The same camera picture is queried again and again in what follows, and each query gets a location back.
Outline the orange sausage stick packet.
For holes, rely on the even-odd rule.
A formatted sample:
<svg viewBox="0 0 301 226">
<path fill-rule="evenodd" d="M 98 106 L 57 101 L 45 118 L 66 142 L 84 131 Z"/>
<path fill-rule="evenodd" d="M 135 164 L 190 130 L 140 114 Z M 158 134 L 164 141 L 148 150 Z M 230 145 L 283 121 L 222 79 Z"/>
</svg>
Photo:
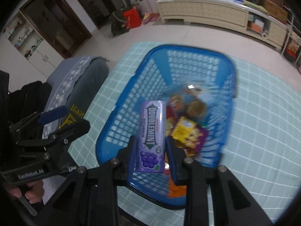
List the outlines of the orange sausage stick packet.
<svg viewBox="0 0 301 226">
<path fill-rule="evenodd" d="M 168 197 L 180 198 L 186 196 L 187 186 L 177 186 L 171 178 L 168 180 Z"/>
</svg>

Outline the cream TV cabinet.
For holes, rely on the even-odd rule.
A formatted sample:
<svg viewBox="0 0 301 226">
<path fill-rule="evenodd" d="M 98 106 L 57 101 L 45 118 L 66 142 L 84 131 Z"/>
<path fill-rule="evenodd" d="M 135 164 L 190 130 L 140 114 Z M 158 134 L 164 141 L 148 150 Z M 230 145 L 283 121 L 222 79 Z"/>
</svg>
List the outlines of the cream TV cabinet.
<svg viewBox="0 0 301 226">
<path fill-rule="evenodd" d="M 287 26 L 256 8 L 234 0 L 157 0 L 162 22 L 180 19 L 252 36 L 280 50 Z"/>
</svg>

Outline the purple yellow chip bag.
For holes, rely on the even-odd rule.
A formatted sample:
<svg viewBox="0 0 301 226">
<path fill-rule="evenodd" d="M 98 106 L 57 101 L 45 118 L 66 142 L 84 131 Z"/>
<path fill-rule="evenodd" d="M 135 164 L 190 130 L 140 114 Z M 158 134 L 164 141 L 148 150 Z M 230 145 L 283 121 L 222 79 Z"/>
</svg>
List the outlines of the purple yellow chip bag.
<svg viewBox="0 0 301 226">
<path fill-rule="evenodd" d="M 182 148 L 187 157 L 201 152 L 208 134 L 204 127 L 186 117 L 181 117 L 171 132 L 175 145 Z"/>
</svg>

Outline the green folded cloth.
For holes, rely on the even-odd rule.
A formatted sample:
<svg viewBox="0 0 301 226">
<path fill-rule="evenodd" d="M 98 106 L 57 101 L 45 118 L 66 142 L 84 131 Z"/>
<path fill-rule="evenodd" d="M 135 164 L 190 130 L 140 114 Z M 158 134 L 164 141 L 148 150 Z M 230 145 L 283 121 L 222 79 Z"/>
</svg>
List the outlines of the green folded cloth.
<svg viewBox="0 0 301 226">
<path fill-rule="evenodd" d="M 255 3 L 252 3 L 252 2 L 247 1 L 247 0 L 244 0 L 244 1 L 243 1 L 243 4 L 244 4 L 245 6 L 247 6 L 247 7 L 249 7 L 249 8 L 258 10 L 258 11 L 264 13 L 264 14 L 267 14 L 267 15 L 269 14 L 268 11 L 267 11 L 263 6 L 261 6 L 261 5 L 257 5 L 257 4 L 255 4 Z"/>
</svg>

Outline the blue squirrel snack bag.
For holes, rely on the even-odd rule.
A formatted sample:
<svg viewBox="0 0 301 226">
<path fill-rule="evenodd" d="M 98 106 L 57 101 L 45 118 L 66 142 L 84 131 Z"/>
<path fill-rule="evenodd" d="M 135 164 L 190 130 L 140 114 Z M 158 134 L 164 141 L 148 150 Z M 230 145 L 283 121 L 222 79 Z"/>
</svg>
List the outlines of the blue squirrel snack bag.
<svg viewBox="0 0 301 226">
<path fill-rule="evenodd" d="M 186 116 L 185 107 L 190 101 L 194 99 L 200 99 L 205 103 L 201 97 L 203 93 L 206 93 L 204 88 L 200 87 L 199 85 L 191 84 L 172 87 L 166 92 L 166 95 L 169 97 L 169 106 L 174 109 L 177 115 Z"/>
</svg>

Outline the grey chair with cover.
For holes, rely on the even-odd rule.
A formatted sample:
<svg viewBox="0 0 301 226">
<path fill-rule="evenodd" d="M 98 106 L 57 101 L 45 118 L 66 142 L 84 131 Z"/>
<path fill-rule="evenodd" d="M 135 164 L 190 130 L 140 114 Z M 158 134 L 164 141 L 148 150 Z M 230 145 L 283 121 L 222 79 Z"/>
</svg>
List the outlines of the grey chair with cover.
<svg viewBox="0 0 301 226">
<path fill-rule="evenodd" d="M 83 119 L 94 97 L 109 75 L 108 60 L 99 56 L 73 57 L 63 60 L 48 77 L 52 90 L 45 112 L 65 106 L 68 112 L 46 124 L 42 137 Z"/>
</svg>

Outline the black bag on floor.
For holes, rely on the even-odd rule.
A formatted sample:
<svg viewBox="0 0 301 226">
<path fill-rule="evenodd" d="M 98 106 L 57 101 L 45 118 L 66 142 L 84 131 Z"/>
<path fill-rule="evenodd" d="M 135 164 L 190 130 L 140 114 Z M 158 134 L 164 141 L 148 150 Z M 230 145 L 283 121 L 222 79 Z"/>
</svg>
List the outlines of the black bag on floor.
<svg viewBox="0 0 301 226">
<path fill-rule="evenodd" d="M 111 21 L 111 33 L 113 37 L 125 34 L 129 32 L 129 28 L 127 27 L 127 22 L 123 15 L 123 11 L 116 10 L 110 16 Z"/>
</svg>

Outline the purple Doublemint gum box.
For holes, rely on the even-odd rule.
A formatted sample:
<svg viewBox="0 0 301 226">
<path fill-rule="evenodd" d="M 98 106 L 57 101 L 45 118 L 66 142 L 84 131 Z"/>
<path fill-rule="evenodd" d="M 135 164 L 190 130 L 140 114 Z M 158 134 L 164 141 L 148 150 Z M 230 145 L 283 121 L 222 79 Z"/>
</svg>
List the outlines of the purple Doublemint gum box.
<svg viewBox="0 0 301 226">
<path fill-rule="evenodd" d="M 166 104 L 146 101 L 140 108 L 136 171 L 163 173 L 165 167 Z"/>
</svg>

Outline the round squirrel cake packet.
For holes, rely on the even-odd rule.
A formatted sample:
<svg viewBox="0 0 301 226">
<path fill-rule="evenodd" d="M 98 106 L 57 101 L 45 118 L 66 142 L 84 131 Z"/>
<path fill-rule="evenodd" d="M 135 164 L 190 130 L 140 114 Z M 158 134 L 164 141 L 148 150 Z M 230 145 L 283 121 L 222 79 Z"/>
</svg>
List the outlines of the round squirrel cake packet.
<svg viewBox="0 0 301 226">
<path fill-rule="evenodd" d="M 200 99 L 190 101 L 185 107 L 185 115 L 190 119 L 201 119 L 207 113 L 207 105 Z"/>
</svg>

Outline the blue plastic basket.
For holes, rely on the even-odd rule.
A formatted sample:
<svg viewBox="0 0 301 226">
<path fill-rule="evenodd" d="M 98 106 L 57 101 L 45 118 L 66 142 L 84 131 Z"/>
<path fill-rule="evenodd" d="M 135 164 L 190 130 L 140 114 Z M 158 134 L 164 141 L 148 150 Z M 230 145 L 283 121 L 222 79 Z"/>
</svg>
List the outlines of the blue plastic basket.
<svg viewBox="0 0 301 226">
<path fill-rule="evenodd" d="M 186 188 L 168 172 L 171 141 L 203 166 L 215 168 L 226 143 L 236 70 L 226 55 L 163 44 L 150 50 L 121 93 L 96 145 L 100 164 L 117 156 L 132 136 L 136 147 L 128 187 L 167 209 L 185 207 Z"/>
</svg>

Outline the red paper bag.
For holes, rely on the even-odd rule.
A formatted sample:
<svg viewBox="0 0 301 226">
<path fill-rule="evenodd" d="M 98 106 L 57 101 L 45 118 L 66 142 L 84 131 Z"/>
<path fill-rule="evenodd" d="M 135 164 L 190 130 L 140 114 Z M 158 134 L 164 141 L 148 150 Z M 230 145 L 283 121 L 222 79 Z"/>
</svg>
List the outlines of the red paper bag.
<svg viewBox="0 0 301 226">
<path fill-rule="evenodd" d="M 123 12 L 123 16 L 125 18 L 125 26 L 127 29 L 134 29 L 142 25 L 142 19 L 135 7 Z"/>
</svg>

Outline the teal checkered tablecloth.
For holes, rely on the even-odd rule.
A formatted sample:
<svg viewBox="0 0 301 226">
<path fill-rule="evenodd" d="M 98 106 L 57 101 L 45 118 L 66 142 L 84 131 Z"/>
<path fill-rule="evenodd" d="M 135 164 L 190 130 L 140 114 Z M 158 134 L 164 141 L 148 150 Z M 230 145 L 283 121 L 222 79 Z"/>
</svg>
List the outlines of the teal checkered tablecloth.
<svg viewBox="0 0 301 226">
<path fill-rule="evenodd" d="M 225 165 L 276 222 L 300 189 L 300 95 L 272 74 L 202 48 L 159 42 L 133 44 L 90 105 L 91 128 L 69 153 L 97 167 L 138 131 L 140 105 L 202 87 L 209 131 L 198 160 Z"/>
</svg>

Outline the broom and dustpan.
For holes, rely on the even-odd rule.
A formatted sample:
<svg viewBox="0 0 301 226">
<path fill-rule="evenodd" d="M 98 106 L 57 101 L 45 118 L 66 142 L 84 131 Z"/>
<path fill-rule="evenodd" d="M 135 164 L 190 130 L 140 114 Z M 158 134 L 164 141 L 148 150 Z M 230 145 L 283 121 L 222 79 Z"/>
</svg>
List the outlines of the broom and dustpan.
<svg viewBox="0 0 301 226">
<path fill-rule="evenodd" d="M 156 22 L 159 19 L 159 13 L 155 12 L 148 0 L 133 0 L 132 4 L 138 10 L 143 25 Z"/>
</svg>

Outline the cardboard box on cabinet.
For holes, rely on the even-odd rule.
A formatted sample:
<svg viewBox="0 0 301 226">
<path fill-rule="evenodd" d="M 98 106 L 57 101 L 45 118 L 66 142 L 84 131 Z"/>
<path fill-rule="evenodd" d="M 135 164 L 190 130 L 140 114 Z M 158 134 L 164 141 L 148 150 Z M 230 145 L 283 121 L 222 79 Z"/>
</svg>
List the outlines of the cardboard box on cabinet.
<svg viewBox="0 0 301 226">
<path fill-rule="evenodd" d="M 268 11 L 268 14 L 285 24 L 288 18 L 288 12 L 269 0 L 263 0 L 263 7 Z"/>
</svg>

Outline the white metal shelf rack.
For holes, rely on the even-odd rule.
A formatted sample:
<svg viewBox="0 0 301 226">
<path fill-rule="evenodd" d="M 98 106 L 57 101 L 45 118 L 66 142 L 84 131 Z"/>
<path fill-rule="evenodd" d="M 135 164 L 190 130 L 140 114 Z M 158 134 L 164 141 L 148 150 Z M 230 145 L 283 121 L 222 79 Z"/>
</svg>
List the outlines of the white metal shelf rack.
<svg viewBox="0 0 301 226">
<path fill-rule="evenodd" d="M 300 20 L 288 6 L 282 6 L 287 15 L 287 34 L 281 55 L 297 70 L 300 68 Z"/>
</svg>

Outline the large red silver snack bag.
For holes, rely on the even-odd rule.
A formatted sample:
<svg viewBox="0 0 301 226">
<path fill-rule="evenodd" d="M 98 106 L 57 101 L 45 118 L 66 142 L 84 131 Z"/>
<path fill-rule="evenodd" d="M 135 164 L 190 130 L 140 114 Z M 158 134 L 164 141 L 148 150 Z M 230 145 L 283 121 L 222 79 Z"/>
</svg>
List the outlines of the large red silver snack bag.
<svg viewBox="0 0 301 226">
<path fill-rule="evenodd" d="M 177 113 L 171 106 L 166 106 L 166 121 L 165 121 L 165 135 L 171 135 L 174 127 L 176 126 L 179 118 Z"/>
</svg>

